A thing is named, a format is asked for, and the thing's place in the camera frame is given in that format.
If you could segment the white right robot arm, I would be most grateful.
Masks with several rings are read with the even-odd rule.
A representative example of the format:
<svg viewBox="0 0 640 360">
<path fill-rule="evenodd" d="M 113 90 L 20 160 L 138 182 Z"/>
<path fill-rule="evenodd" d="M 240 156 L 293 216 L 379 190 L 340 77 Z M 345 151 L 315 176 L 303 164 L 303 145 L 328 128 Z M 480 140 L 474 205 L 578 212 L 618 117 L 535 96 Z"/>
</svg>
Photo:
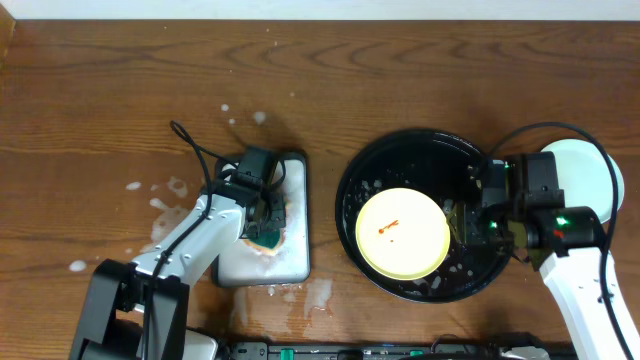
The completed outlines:
<svg viewBox="0 0 640 360">
<path fill-rule="evenodd" d="M 639 332 L 621 294 L 605 229 L 589 207 L 562 200 L 455 204 L 446 215 L 455 241 L 498 253 L 526 251 L 569 330 L 580 359 L 637 359 Z"/>
</svg>

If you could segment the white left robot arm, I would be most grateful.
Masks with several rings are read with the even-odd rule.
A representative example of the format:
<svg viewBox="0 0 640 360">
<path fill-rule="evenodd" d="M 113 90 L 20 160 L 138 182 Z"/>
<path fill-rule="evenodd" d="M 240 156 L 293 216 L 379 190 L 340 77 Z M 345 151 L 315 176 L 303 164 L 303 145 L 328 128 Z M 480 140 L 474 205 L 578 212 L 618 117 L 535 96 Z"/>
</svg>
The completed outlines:
<svg viewBox="0 0 640 360">
<path fill-rule="evenodd" d="M 226 172 L 155 248 L 92 274 L 73 359 L 213 359 L 217 341 L 187 327 L 190 290 L 245 235 L 285 225 L 279 186 Z"/>
</svg>

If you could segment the yellow plate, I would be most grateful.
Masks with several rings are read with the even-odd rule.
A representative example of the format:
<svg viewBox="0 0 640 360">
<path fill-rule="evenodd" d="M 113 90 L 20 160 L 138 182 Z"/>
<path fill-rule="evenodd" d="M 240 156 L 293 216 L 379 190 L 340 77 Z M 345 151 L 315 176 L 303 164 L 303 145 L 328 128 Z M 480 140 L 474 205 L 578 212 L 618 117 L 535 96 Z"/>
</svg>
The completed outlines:
<svg viewBox="0 0 640 360">
<path fill-rule="evenodd" d="M 377 273 L 412 281 L 433 273 L 451 244 L 446 216 L 429 196 L 409 188 L 369 199 L 355 224 L 357 248 Z"/>
</svg>

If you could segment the green and yellow sponge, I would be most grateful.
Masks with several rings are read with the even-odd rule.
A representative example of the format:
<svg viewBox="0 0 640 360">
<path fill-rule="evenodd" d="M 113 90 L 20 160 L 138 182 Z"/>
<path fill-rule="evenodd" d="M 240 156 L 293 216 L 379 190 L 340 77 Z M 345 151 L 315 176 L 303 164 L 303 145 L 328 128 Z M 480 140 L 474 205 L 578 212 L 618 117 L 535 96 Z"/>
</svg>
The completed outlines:
<svg viewBox="0 0 640 360">
<path fill-rule="evenodd" d="M 259 235 L 246 236 L 244 244 L 255 250 L 259 254 L 274 256 L 285 242 L 285 232 L 283 229 L 261 232 Z"/>
</svg>

